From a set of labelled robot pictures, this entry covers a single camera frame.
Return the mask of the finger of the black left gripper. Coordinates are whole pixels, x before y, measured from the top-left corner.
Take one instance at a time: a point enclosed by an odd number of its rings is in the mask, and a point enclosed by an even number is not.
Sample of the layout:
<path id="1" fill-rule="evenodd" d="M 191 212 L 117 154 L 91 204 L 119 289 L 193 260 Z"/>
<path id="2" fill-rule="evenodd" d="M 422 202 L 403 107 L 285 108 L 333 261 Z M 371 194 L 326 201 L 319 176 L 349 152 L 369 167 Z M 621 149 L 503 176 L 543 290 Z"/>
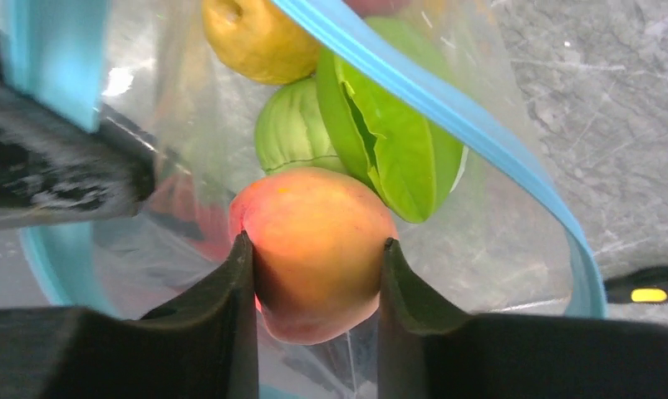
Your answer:
<path id="1" fill-rule="evenodd" d="M 155 189 L 149 135 L 109 106 L 87 135 L 1 71 L 0 229 L 137 214 Z"/>

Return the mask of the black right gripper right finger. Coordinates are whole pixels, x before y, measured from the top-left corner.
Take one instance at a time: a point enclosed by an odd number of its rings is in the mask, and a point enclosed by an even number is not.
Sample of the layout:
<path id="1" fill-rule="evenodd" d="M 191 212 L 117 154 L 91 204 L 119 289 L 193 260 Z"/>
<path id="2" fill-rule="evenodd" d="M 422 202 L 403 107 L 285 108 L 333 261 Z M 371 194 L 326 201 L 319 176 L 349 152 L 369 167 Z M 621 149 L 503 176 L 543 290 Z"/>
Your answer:
<path id="1" fill-rule="evenodd" d="M 383 251 L 381 398 L 668 398 L 668 327 L 595 318 L 469 314 Z"/>

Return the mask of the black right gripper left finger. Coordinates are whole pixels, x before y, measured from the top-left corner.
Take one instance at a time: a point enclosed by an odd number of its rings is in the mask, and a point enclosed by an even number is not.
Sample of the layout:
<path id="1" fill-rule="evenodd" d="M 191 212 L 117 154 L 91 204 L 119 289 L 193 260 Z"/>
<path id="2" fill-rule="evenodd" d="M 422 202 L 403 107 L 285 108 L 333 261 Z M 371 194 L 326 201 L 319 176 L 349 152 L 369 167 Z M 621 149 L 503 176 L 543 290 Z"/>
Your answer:
<path id="1" fill-rule="evenodd" d="M 253 246 L 138 320 L 0 309 L 0 398 L 256 398 Z"/>

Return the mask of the peach toy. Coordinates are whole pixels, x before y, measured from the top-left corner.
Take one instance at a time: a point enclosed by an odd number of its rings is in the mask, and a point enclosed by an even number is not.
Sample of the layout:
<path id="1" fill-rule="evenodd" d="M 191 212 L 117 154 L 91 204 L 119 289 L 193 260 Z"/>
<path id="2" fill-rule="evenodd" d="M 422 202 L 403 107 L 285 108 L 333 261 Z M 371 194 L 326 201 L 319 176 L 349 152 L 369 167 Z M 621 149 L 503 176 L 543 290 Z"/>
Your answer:
<path id="1" fill-rule="evenodd" d="M 264 177 L 229 206 L 231 237 L 253 245 L 254 287 L 277 340 L 313 345 L 338 337 L 378 308 L 388 208 L 354 178 L 317 167 Z"/>

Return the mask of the green leaf toy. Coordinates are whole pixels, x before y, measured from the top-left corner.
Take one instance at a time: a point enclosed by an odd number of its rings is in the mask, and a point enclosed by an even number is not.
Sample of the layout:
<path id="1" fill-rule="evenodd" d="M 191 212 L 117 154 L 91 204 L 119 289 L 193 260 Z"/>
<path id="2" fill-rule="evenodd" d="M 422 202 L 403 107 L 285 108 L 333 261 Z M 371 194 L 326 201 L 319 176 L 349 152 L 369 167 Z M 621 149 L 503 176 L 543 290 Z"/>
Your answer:
<path id="1" fill-rule="evenodd" d="M 315 75 L 324 126 L 350 175 L 410 223 L 444 203 L 464 163 L 464 144 L 329 49 Z"/>

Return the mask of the clear zip top bag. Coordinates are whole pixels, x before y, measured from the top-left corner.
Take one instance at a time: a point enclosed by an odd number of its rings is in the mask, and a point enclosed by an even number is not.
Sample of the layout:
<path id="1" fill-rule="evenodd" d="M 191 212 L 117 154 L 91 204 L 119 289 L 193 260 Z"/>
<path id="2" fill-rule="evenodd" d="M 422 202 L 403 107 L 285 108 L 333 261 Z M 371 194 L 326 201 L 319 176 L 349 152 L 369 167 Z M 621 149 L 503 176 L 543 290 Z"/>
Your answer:
<path id="1" fill-rule="evenodd" d="M 538 140 L 485 2 L 391 12 L 277 1 L 300 27 L 464 144 L 454 188 L 423 223 L 398 215 L 412 268 L 469 311 L 598 316 L 599 274 L 538 159 Z M 135 318 L 224 259 L 226 206 L 263 176 L 258 113 L 276 92 L 230 71 L 198 1 L 0 1 L 11 83 L 83 128 L 103 106 L 149 132 L 169 211 L 20 231 L 48 299 Z"/>

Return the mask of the yellow lemon toy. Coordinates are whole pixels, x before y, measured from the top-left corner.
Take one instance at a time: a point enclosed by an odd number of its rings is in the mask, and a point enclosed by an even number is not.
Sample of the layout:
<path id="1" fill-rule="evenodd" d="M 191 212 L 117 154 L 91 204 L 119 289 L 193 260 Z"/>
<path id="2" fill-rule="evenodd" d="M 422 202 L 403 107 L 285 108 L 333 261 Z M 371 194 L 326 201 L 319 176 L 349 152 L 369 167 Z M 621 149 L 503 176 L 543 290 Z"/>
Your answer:
<path id="1" fill-rule="evenodd" d="M 205 36 L 228 68 L 266 85 L 310 76 L 321 45 L 271 1 L 203 0 Z"/>

